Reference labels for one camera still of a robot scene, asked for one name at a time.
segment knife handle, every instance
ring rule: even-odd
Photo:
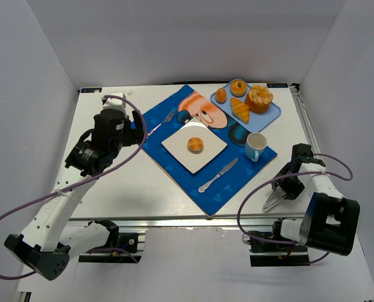
[[[210,181],[206,182],[204,185],[200,186],[198,188],[198,192],[200,193],[204,193],[206,189],[208,189],[208,187],[211,185],[211,183],[213,183],[216,179],[219,178],[219,174],[217,174],[213,179],[211,179]]]

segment zip tie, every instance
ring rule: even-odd
[[[64,196],[64,197],[66,197],[70,200],[73,200],[73,201],[76,201],[79,204],[82,204],[82,200],[73,198],[70,194],[67,194],[67,193],[61,191],[59,188],[53,188],[53,191],[57,192],[57,194],[60,195],[60,196]]]

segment cup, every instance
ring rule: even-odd
[[[267,147],[267,139],[264,135],[258,132],[250,133],[244,145],[244,153],[253,162],[257,162],[265,147]]]

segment orange cartoon face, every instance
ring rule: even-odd
[[[228,123],[226,114],[196,91],[182,100],[178,111],[188,111],[190,116],[198,116],[205,126],[212,128],[225,128]],[[181,115],[178,120],[180,123],[186,123],[189,119],[184,120]]]

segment cartoon character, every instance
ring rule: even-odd
[[[204,125],[210,128],[229,128],[229,140],[239,146],[244,146],[246,138],[250,134],[233,118],[196,91],[180,102],[178,111],[177,121],[182,125],[188,123],[192,117],[197,116]]]

